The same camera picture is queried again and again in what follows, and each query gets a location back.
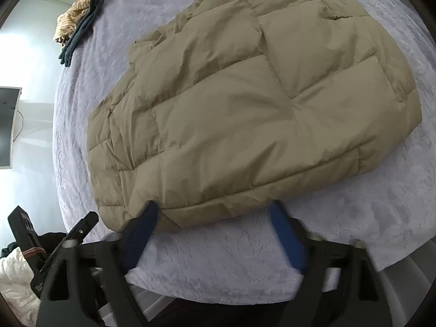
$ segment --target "wall-mounted monitor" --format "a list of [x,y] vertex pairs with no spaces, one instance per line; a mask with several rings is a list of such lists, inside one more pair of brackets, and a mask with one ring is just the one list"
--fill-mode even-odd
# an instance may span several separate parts
[[0,169],[12,167],[15,115],[21,88],[0,87]]

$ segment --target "power cord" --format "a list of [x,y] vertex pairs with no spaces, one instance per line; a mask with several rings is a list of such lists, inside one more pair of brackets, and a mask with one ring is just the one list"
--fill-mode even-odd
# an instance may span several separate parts
[[18,132],[17,136],[12,140],[12,142],[14,142],[15,139],[18,138],[18,136],[20,136],[21,132],[23,131],[23,126],[24,126],[24,122],[25,122],[25,118],[23,117],[23,114],[22,114],[18,109],[17,109],[17,112],[18,112],[19,114],[21,114],[21,129],[20,129],[20,131]]

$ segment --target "bed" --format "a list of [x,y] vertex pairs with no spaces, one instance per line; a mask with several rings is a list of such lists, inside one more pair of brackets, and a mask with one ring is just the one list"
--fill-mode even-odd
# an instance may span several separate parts
[[[89,113],[127,69],[129,45],[191,1],[105,0],[92,34],[62,72],[53,153],[67,230],[87,212],[96,211],[87,169]],[[375,171],[287,205],[291,215],[327,240],[364,240],[376,268],[383,270],[436,235],[436,46],[408,0],[358,1],[405,54],[419,91],[422,124]],[[100,222],[88,241],[108,233]],[[265,211],[259,211],[154,235],[128,281],[157,294],[199,302],[260,304],[291,299],[300,276],[288,266]]]

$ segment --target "tan puffer jacket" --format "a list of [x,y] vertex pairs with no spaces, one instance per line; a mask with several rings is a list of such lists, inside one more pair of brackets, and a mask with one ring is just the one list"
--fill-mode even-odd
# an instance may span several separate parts
[[136,42],[89,119],[107,227],[235,217],[375,169],[420,123],[394,40],[356,0],[194,0]]

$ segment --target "white puffer jacket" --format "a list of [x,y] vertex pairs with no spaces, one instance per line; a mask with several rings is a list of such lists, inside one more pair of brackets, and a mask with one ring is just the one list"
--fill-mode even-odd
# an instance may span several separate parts
[[32,278],[32,269],[19,247],[0,259],[0,292],[18,320],[25,326],[34,327],[40,300],[30,288]]

